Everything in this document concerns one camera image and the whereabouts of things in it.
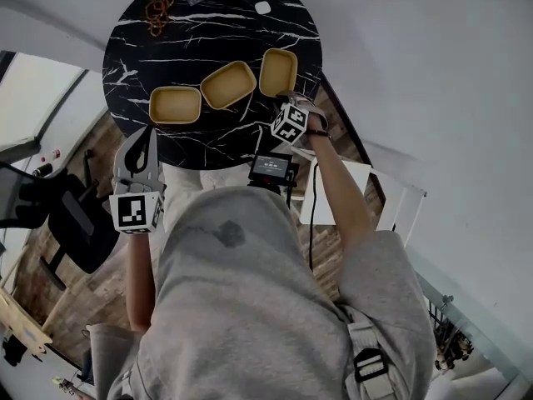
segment black marble tabletop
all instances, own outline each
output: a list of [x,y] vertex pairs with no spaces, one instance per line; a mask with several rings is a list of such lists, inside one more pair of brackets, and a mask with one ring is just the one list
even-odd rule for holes
[[[146,124],[150,93],[160,86],[199,88],[203,78],[232,61],[246,62],[257,81],[268,48],[289,49],[298,57],[295,91],[314,98],[322,67],[315,24],[300,0],[205,0],[190,6],[174,0],[169,23],[153,37],[145,18],[152,0],[135,0],[121,16],[107,43],[103,89],[109,111],[130,135]],[[255,3],[271,11],[259,15]],[[200,118],[191,124],[156,125],[159,159],[188,169],[229,168],[252,159],[257,150],[272,150],[270,134],[275,99],[259,87],[225,110],[202,99]]]

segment black cable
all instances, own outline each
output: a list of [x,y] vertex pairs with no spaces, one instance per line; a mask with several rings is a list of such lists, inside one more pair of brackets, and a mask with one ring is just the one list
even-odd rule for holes
[[313,168],[313,208],[311,209],[311,222],[309,224],[309,268],[313,271],[313,219],[315,217],[316,206],[316,170],[318,169],[318,163]]

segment person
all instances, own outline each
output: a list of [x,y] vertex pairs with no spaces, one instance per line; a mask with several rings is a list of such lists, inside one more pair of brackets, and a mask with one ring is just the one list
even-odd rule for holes
[[[322,129],[312,111],[308,127]],[[148,236],[132,235],[131,331],[89,328],[97,400],[377,398],[377,380],[355,380],[355,367],[372,362],[356,356],[361,343],[378,347],[387,365],[379,398],[425,397],[436,345],[401,240],[374,231],[329,138],[309,138],[341,239],[339,302],[316,283],[279,195],[202,192],[197,172],[179,178],[184,171],[165,166],[168,238],[157,281]],[[381,364],[360,374],[372,365]]]

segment hand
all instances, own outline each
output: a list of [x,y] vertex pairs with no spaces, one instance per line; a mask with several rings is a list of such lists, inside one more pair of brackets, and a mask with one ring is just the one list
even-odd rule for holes
[[310,112],[309,118],[307,119],[307,128],[311,130],[323,130],[320,116]]

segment office chair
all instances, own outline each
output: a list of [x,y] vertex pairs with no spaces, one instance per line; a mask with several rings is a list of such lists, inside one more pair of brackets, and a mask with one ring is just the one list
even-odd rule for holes
[[65,254],[85,273],[94,273],[109,257],[119,236],[112,216],[102,207],[108,196],[97,197],[98,181],[92,181],[88,166],[91,157],[87,151],[86,185],[67,170],[40,178],[0,162],[0,228],[34,229],[48,218],[59,249],[50,263],[40,257],[39,264],[62,291],[67,287],[56,270]]

